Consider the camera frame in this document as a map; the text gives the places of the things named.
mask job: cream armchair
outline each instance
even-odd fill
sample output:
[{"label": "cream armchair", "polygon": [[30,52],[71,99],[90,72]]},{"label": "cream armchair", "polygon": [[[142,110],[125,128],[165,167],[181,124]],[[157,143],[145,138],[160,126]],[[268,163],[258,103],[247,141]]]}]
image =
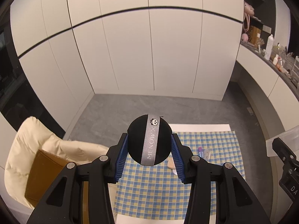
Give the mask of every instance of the cream armchair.
[{"label": "cream armchair", "polygon": [[[27,118],[20,126],[11,146],[4,172],[8,194],[19,203],[34,209],[25,198],[29,172],[37,151],[41,149],[77,164],[92,162],[105,155],[108,147],[81,141],[64,141],[35,117]],[[116,185],[109,184],[113,207]]]}]

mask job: toiletries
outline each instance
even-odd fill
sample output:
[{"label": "toiletries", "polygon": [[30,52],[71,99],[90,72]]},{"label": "toiletries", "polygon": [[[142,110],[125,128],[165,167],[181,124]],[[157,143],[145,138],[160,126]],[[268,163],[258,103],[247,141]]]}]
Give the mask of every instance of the toiletries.
[{"label": "toiletries", "polygon": [[282,61],[281,61],[281,58],[280,57],[278,57],[278,62],[277,62],[277,64],[276,64],[276,67],[278,68],[278,70],[282,70],[282,68],[281,67],[283,67],[282,66]]},{"label": "toiletries", "polygon": [[265,56],[264,56],[266,60],[270,59],[273,43],[274,43],[274,38],[273,38],[273,35],[271,34],[268,37],[267,46],[266,46],[266,53],[265,53]]},{"label": "toiletries", "polygon": [[278,62],[278,54],[276,54],[275,58],[273,59],[273,64],[276,66]]}]

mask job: dark window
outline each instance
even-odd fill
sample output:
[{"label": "dark window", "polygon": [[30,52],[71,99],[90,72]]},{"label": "dark window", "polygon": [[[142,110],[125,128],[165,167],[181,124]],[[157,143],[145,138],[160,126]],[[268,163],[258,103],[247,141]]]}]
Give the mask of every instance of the dark window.
[{"label": "dark window", "polygon": [[11,35],[9,10],[0,21],[0,111],[16,131],[26,118],[34,116],[58,137],[65,134],[22,70]]}]

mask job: gray carpet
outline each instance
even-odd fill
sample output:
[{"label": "gray carpet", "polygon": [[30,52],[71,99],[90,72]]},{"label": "gray carpet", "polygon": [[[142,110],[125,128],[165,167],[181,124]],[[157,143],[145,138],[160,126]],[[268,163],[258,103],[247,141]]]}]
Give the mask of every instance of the gray carpet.
[{"label": "gray carpet", "polygon": [[137,117],[153,113],[169,124],[229,124],[240,145],[246,181],[270,216],[273,179],[265,139],[237,83],[230,82],[222,101],[163,96],[95,95],[70,139],[112,146]]}]

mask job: black ball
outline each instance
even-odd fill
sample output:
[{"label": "black ball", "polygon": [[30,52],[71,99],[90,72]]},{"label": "black ball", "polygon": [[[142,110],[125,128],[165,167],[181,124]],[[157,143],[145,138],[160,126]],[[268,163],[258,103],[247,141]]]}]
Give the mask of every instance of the black ball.
[{"label": "black ball", "polygon": [[[148,115],[135,119],[128,128],[128,152],[134,161],[141,163]],[[160,117],[157,151],[154,165],[163,162],[171,152],[172,130],[169,124]]]}]

